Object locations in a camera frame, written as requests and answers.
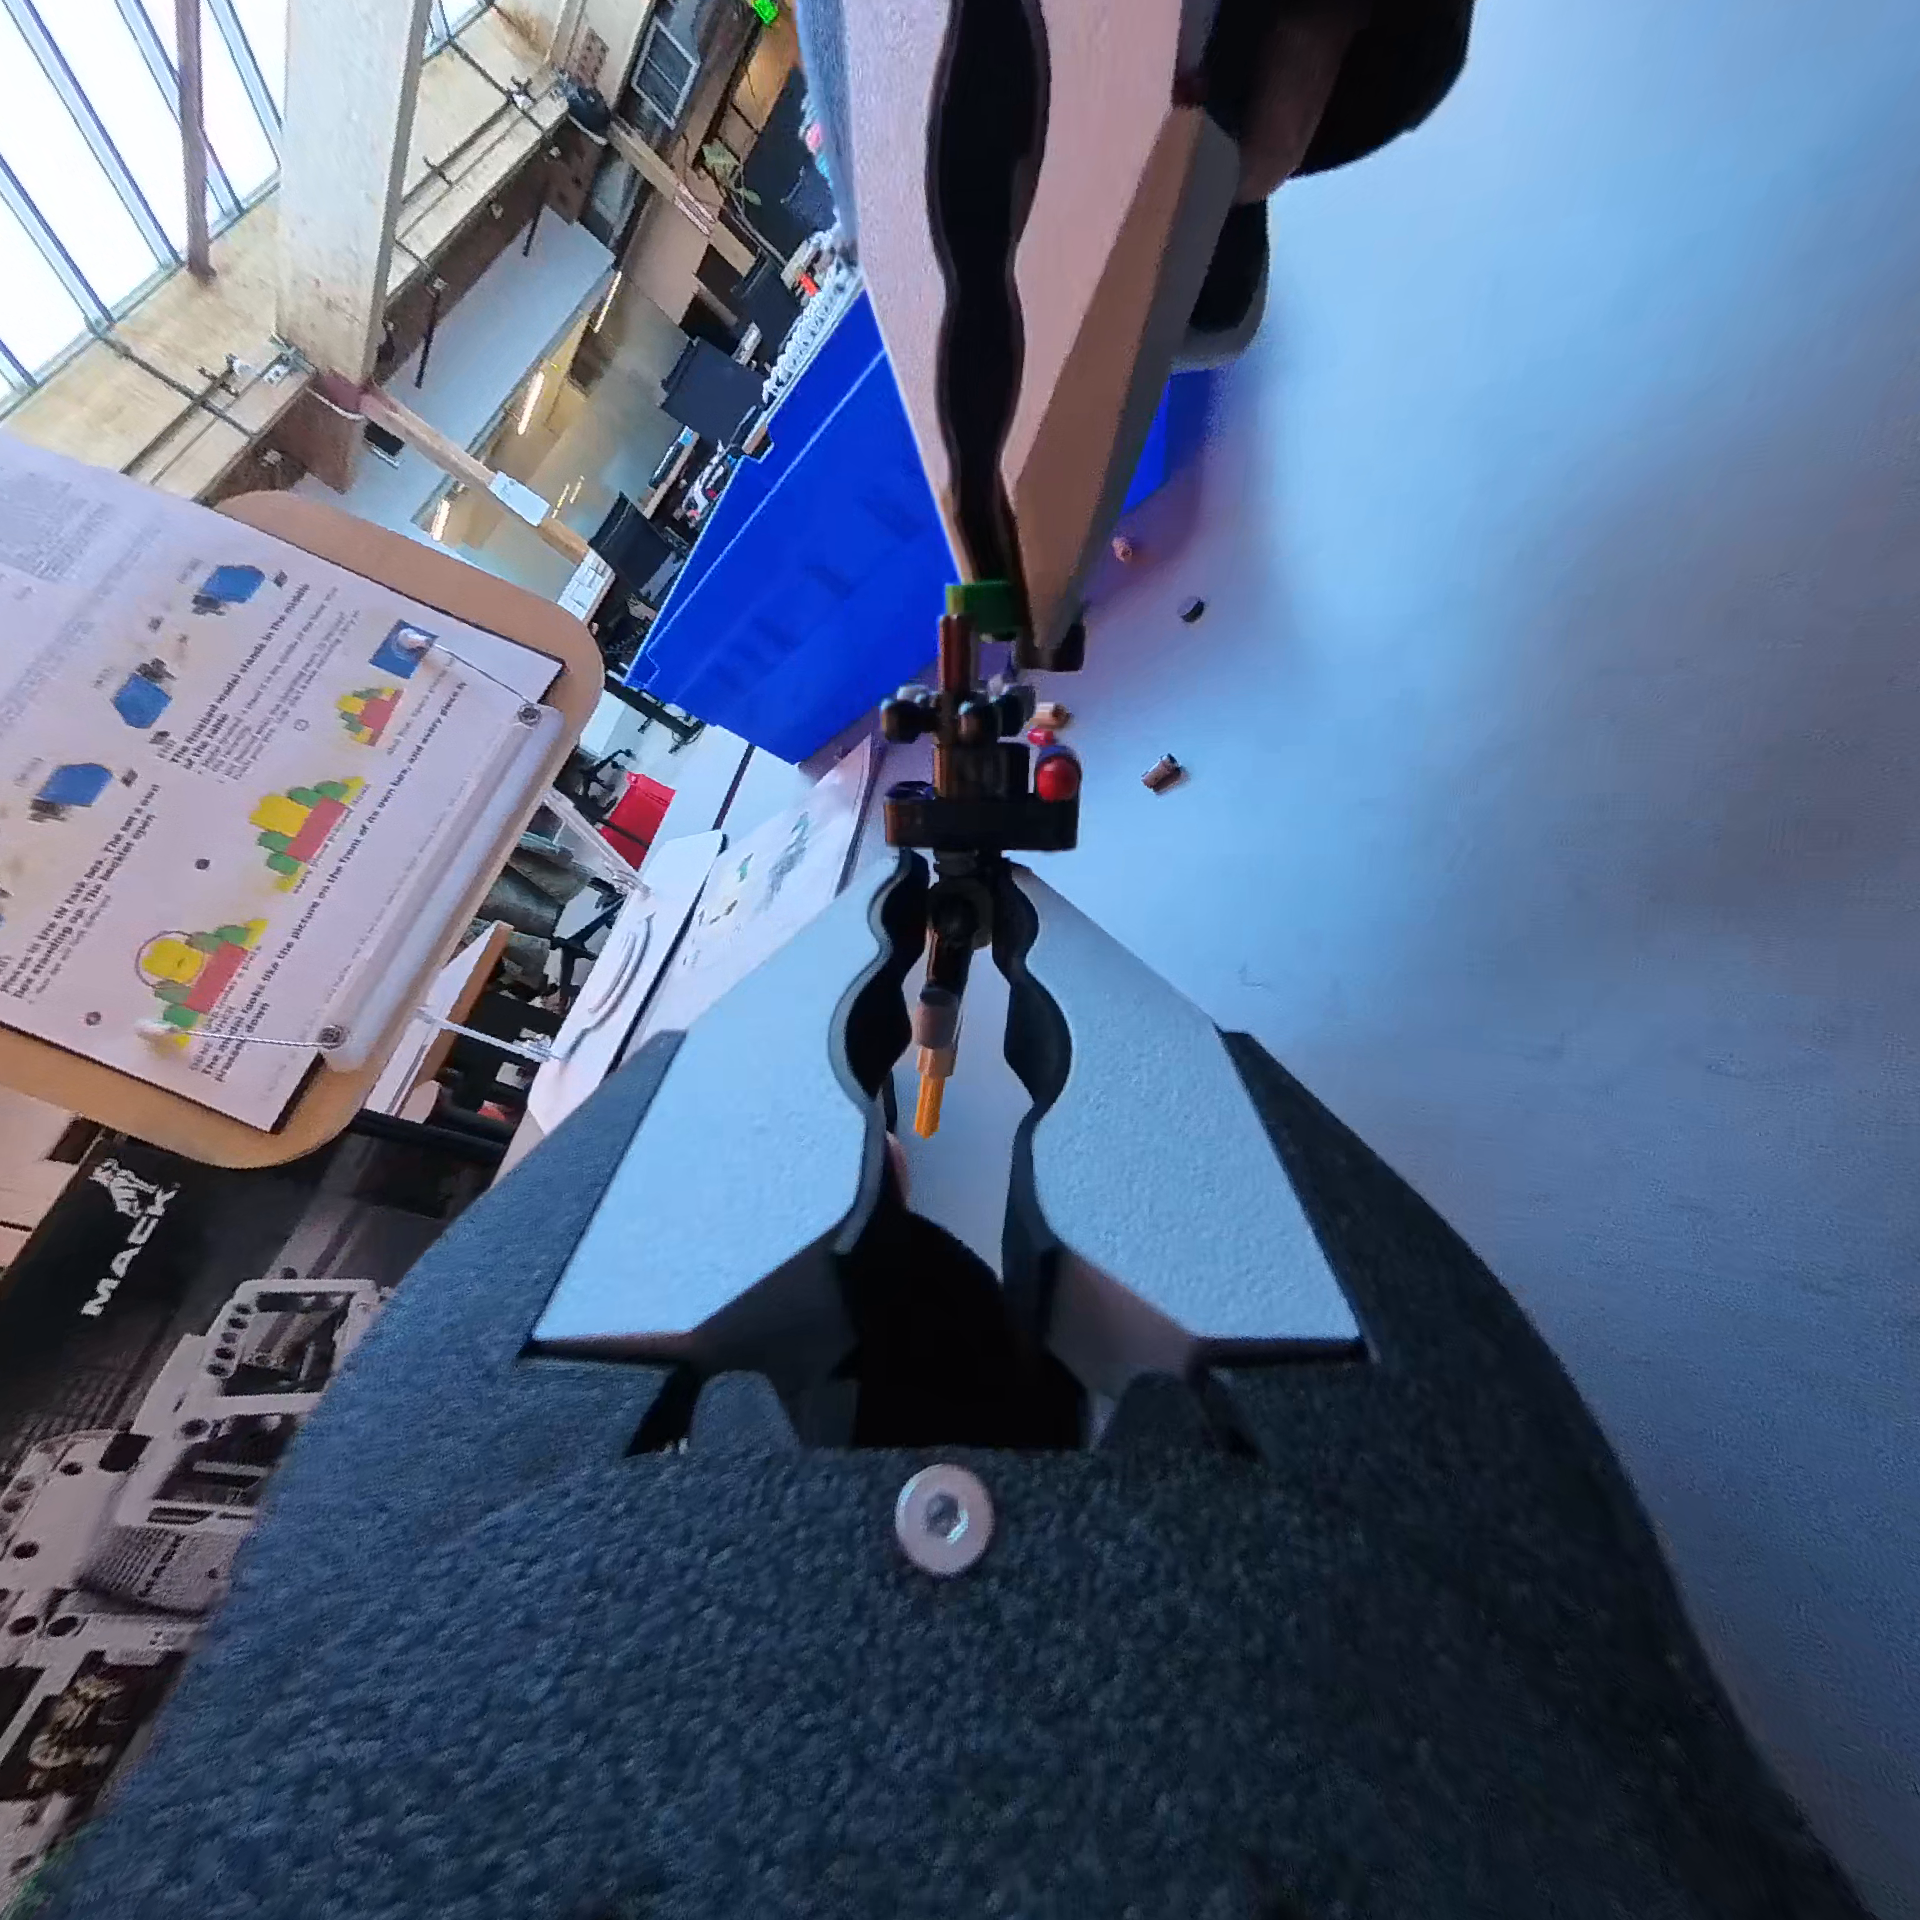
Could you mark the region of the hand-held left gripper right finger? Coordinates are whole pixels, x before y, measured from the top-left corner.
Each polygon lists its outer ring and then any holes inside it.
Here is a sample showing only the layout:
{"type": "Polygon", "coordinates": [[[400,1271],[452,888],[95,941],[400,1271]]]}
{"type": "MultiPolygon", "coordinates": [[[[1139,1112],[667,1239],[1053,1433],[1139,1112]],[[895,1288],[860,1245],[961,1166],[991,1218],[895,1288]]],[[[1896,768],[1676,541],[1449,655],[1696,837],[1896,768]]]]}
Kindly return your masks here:
{"type": "Polygon", "coordinates": [[[1004,1061],[1025,1105],[1000,1292],[1057,1425],[1143,1380],[1361,1360],[1361,1326],[1227,1036],[1029,868],[995,890],[1004,1061]]]}

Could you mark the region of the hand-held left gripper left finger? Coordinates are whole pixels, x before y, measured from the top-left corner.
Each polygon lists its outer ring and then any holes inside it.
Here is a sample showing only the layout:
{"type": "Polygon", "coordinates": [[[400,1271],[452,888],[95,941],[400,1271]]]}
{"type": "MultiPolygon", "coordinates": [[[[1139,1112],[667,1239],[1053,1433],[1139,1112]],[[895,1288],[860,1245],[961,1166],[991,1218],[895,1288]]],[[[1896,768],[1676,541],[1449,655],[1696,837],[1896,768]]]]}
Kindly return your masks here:
{"type": "Polygon", "coordinates": [[[875,862],[685,1030],[531,1332],[699,1393],[755,1375],[813,1446],[856,1440],[879,1277],[912,1218],[893,1142],[921,863],[875,862]]]}

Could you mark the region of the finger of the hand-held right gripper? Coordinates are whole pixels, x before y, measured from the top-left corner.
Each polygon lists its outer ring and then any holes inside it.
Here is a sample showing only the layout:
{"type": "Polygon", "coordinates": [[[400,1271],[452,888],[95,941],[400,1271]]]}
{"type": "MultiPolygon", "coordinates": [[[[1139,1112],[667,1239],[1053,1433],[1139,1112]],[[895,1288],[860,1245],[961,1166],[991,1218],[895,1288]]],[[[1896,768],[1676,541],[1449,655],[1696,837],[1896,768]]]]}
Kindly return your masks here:
{"type": "Polygon", "coordinates": [[[1039,167],[1039,16],[806,2],[797,29],[838,223],[957,570],[1021,585],[1000,454],[1024,374],[1014,262],[1039,167]]]}
{"type": "Polygon", "coordinates": [[[1075,670],[1083,586],[1231,205],[1207,105],[1219,5],[1039,5],[1044,129],[1014,246],[1021,377],[1000,448],[1021,670],[1075,670]]]}

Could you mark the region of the small black lego assembly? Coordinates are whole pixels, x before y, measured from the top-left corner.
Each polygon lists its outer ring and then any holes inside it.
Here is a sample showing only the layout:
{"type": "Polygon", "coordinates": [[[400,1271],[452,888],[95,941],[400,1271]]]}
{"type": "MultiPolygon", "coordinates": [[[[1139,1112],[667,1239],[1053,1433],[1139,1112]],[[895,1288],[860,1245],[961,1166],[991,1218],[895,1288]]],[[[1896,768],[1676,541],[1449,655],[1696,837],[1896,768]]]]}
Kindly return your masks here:
{"type": "MultiPolygon", "coordinates": [[[[879,703],[886,743],[929,746],[929,777],[893,783],[883,802],[884,841],[929,862],[913,1048],[957,1050],[972,958],[991,938],[1006,860],[1077,842],[1078,761],[1039,720],[1031,686],[983,671],[985,639],[941,612],[933,680],[905,684],[879,703]]],[[[1006,641],[1025,639],[1024,621],[1006,641]]]]}

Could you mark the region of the lego instruction booklet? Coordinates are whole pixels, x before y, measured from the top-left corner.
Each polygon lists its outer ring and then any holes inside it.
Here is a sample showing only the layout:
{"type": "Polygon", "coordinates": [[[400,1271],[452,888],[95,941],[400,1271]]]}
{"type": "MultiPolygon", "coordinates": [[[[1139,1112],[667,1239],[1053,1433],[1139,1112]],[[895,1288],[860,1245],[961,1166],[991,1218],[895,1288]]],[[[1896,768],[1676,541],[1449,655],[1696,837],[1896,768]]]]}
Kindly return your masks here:
{"type": "Polygon", "coordinates": [[[663,1023],[689,1023],[841,893],[875,769],[878,743],[868,736],[799,802],[712,862],[661,981],[663,1023]]]}

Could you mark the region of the scattered loose lego pieces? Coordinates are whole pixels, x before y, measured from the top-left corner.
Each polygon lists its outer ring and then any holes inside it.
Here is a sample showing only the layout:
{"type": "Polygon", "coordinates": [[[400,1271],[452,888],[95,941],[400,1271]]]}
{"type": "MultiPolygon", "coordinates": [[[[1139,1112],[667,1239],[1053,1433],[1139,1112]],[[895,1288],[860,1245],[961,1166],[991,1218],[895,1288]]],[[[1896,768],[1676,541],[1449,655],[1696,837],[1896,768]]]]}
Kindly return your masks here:
{"type": "MultiPolygon", "coordinates": [[[[1145,562],[1143,553],[1145,550],[1143,550],[1140,541],[1134,538],[1128,533],[1110,535],[1110,556],[1117,565],[1139,569],[1145,562]]],[[[1177,606],[1177,617],[1182,620],[1182,623],[1190,625],[1198,620],[1201,620],[1207,614],[1207,609],[1209,609],[1209,600],[1205,597],[1189,594],[1177,606]]],[[[1143,786],[1153,794],[1165,794],[1168,790],[1185,783],[1189,778],[1190,778],[1190,768],[1185,766],[1185,761],[1177,759],[1177,754],[1173,754],[1173,752],[1160,754],[1140,775],[1143,786]]]]}

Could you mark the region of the black lego set box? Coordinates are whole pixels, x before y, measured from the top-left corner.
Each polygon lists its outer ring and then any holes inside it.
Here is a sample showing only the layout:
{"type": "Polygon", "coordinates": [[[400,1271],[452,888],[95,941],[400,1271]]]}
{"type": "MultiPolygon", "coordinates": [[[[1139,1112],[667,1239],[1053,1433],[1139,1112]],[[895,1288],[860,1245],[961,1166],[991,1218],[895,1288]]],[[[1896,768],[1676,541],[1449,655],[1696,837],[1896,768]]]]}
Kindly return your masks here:
{"type": "Polygon", "coordinates": [[[208,1167],[100,1137],[5,1271],[1,1873],[149,1734],[270,1479],[437,1223],[367,1152],[208,1167]]]}

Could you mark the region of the red toolbox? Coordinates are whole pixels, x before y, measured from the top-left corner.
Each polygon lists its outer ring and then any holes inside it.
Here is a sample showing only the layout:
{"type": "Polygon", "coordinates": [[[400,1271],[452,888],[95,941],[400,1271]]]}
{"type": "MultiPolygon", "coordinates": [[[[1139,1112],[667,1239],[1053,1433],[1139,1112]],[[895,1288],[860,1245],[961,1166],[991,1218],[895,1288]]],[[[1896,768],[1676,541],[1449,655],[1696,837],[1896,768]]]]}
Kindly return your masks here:
{"type": "Polygon", "coordinates": [[[676,789],[630,768],[616,768],[596,832],[636,872],[661,837],[676,789]]]}

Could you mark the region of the blue plastic bin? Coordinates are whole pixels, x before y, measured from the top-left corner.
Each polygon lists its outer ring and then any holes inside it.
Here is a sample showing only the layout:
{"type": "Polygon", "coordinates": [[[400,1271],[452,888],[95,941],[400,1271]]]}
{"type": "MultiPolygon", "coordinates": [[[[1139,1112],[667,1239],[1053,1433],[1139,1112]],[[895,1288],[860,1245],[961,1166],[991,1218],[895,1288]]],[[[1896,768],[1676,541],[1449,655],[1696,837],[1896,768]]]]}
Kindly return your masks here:
{"type": "Polygon", "coordinates": [[[921,673],[955,578],[856,295],[719,493],[623,688],[805,761],[921,673]]]}

